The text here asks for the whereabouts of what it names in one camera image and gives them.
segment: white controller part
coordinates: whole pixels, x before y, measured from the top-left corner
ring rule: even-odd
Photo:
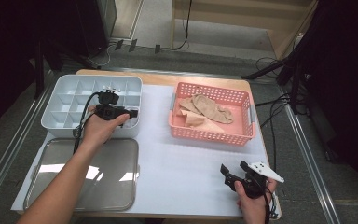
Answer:
[[[264,164],[261,161],[251,163],[248,166],[249,166],[249,168],[251,168],[252,170],[254,170],[256,173],[258,173],[260,175],[269,177],[269,178],[279,181],[281,183],[284,182],[283,177],[280,177],[279,175],[277,175],[273,170],[271,170],[271,168],[269,168],[269,166],[267,166],[266,164]]]

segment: lid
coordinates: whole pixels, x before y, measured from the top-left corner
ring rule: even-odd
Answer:
[[[27,209],[73,154],[75,139],[49,141],[35,167],[24,201]],[[133,139],[107,141],[93,158],[75,207],[77,212],[117,211],[132,206],[138,169],[138,143]]]

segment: white tabletop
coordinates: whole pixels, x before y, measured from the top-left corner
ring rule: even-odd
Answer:
[[[173,138],[168,124],[172,86],[144,85],[140,110],[140,176],[133,206],[126,211],[95,213],[106,217],[238,218],[237,194],[224,184],[221,164],[244,177],[240,161],[269,164],[258,120],[256,136],[244,147]],[[32,172],[45,144],[56,138],[48,133],[11,209],[23,212]]]

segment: divided storage box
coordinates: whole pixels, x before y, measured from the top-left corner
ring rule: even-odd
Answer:
[[[42,126],[54,136],[73,138],[73,129],[80,122],[83,109],[90,96],[96,91],[116,90],[119,96],[117,106],[129,110],[138,110],[138,117],[127,120],[117,127],[113,138],[133,138],[139,132],[138,121],[141,115],[142,80],[138,77],[112,77],[66,75],[60,77],[51,94],[42,116]],[[89,105],[97,105],[98,96],[94,96]]]
[[[207,132],[185,127],[184,116],[178,116],[180,102],[194,94],[202,94],[223,108],[231,111],[234,121],[230,124],[215,122],[224,133]],[[174,137],[215,141],[244,146],[255,137],[255,103],[248,91],[237,91],[192,83],[179,82],[174,90],[169,116],[171,134]]]

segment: table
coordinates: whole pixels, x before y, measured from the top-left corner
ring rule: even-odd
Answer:
[[[236,205],[237,194],[224,184],[220,174],[223,163],[234,175],[244,175],[240,161],[249,163],[262,161],[269,164],[258,122],[256,137],[244,147],[207,143],[198,140],[173,138],[169,132],[168,114],[173,85],[178,81],[202,83],[211,86],[250,91],[244,80],[208,77],[185,77],[143,74],[131,72],[109,72],[80,70],[79,75],[136,76],[144,83],[141,105],[143,119],[140,132],[134,138],[139,143],[140,176],[137,180],[135,202],[126,211],[93,212],[87,216],[104,217],[163,217],[163,218],[240,218]],[[147,106],[157,99],[158,106]],[[12,205],[12,210],[23,212],[22,203],[30,186],[33,168],[47,141],[54,138],[47,134],[39,148],[21,190]]]
[[[187,20],[190,0],[172,0],[171,47],[175,19]],[[299,33],[305,32],[316,0],[193,0],[191,21],[267,29],[277,59],[292,50]]]

